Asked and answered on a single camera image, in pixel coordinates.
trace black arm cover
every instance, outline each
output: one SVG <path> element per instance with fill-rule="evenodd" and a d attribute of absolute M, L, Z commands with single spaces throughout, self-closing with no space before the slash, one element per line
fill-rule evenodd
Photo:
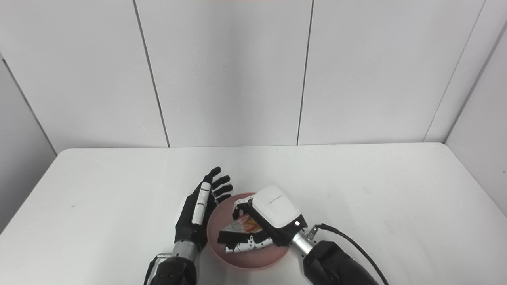
<path fill-rule="evenodd" d="M 161 262 L 150 285 L 195 285 L 197 271 L 190 260 L 173 256 Z"/>
<path fill-rule="evenodd" d="M 314 285 L 378 285 L 363 266 L 332 241 L 315 245 L 303 259 L 303 268 Z"/>

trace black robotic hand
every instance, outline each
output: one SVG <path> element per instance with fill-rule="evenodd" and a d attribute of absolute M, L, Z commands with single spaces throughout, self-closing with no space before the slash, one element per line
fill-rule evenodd
<path fill-rule="evenodd" d="M 206 227 L 208 225 L 211 213 L 213 210 L 215 210 L 216 206 L 219 203 L 231 197 L 230 193 L 232 191 L 232 185 L 224 185 L 231 180 L 228 175 L 222 176 L 213 182 L 213 178 L 220 172 L 221 169 L 218 166 L 212 169 L 209 174 L 204 176 L 203 180 L 201 183 L 199 183 L 196 189 L 187 197 L 185 205 L 183 206 L 182 213 L 179 216 L 178 222 L 176 223 L 176 238 L 174 239 L 175 243 L 181 240 L 188 240 L 198 245 L 199 251 L 201 251 L 206 246 L 206 243 L 208 242 L 208 238 L 206 236 Z M 199 192 L 203 183 L 208 183 L 211 185 L 211 193 L 209 193 L 208 196 L 202 223 L 198 225 L 192 223 L 192 216 L 194 214 Z"/>
<path fill-rule="evenodd" d="M 144 285 L 148 284 L 151 272 L 159 258 L 165 260 L 157 266 L 156 274 L 149 282 L 150 285 L 195 285 L 197 283 L 195 263 L 198 253 L 208 242 L 206 227 L 209 217 L 219 203 L 231 197 L 232 185 L 224 185 L 231 180 L 228 175 L 213 182 L 213 178 L 220 171 L 220 167 L 212 169 L 187 197 L 176 223 L 173 251 L 171 254 L 158 254 L 150 262 Z"/>

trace black finger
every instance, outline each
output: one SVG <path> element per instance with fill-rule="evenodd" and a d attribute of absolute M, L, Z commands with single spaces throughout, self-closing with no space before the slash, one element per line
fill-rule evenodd
<path fill-rule="evenodd" d="M 220 168 L 220 166 L 217 166 L 215 168 L 213 168 L 208 175 L 211 175 L 212 177 L 216 176 L 217 174 L 220 173 L 220 171 L 222 171 L 222 169 Z"/>
<path fill-rule="evenodd" d="M 216 189 L 216 188 L 220 187 L 220 185 L 225 184 L 225 183 L 229 182 L 230 180 L 231 180 L 231 178 L 228 175 L 222 176 L 219 179 L 217 179 L 217 181 L 213 182 L 213 184 L 211 184 L 211 186 L 213 187 L 213 189 Z"/>
<path fill-rule="evenodd" d="M 232 197 L 232 195 L 231 195 L 231 194 L 225 194 L 225 195 L 222 195 L 222 196 L 220 196 L 220 197 L 218 197 L 218 198 L 216 199 L 216 203 L 217 203 L 217 204 L 220 204 L 220 203 L 222 203 L 225 199 L 227 199 L 227 198 L 231 198 L 231 197 Z"/>
<path fill-rule="evenodd" d="M 205 175 L 204 178 L 202 179 L 202 181 L 211 184 L 211 182 L 213 181 L 213 176 L 211 176 L 209 174 Z"/>
<path fill-rule="evenodd" d="M 213 195 L 215 195 L 215 197 L 218 197 L 226 192 L 231 192 L 232 191 L 232 185 L 228 184 L 228 185 L 224 185 L 222 187 L 220 187 L 220 189 L 216 189 L 215 191 L 213 191 Z"/>

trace white wall panel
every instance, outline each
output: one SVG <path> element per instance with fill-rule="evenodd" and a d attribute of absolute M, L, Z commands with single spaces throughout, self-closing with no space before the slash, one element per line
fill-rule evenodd
<path fill-rule="evenodd" d="M 172 147 L 295 145 L 311 0 L 138 0 Z"/>
<path fill-rule="evenodd" d="M 300 144 L 423 141 L 482 4 L 316 0 Z"/>
<path fill-rule="evenodd" d="M 503 34 L 447 145 L 507 215 L 507 35 Z"/>
<path fill-rule="evenodd" d="M 507 1 L 486 0 L 424 141 L 443 142 L 507 19 Z"/>
<path fill-rule="evenodd" d="M 131 1 L 2 0 L 0 50 L 57 152 L 167 146 Z"/>
<path fill-rule="evenodd" d="M 16 83 L 0 61 L 0 232 L 54 158 Z"/>

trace silver cylinder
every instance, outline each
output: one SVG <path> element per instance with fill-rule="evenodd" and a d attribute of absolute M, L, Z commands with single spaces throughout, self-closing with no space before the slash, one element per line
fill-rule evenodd
<path fill-rule="evenodd" d="M 315 246 L 313 242 L 311 242 L 304 233 L 298 232 L 293 238 L 292 238 L 292 248 L 294 248 L 301 256 L 305 257 L 310 250 Z"/>
<path fill-rule="evenodd" d="M 177 241 L 174 244 L 174 249 L 172 250 L 172 256 L 179 256 L 186 258 L 192 262 L 197 258 L 197 254 L 199 250 L 197 249 L 197 245 L 191 241 Z"/>

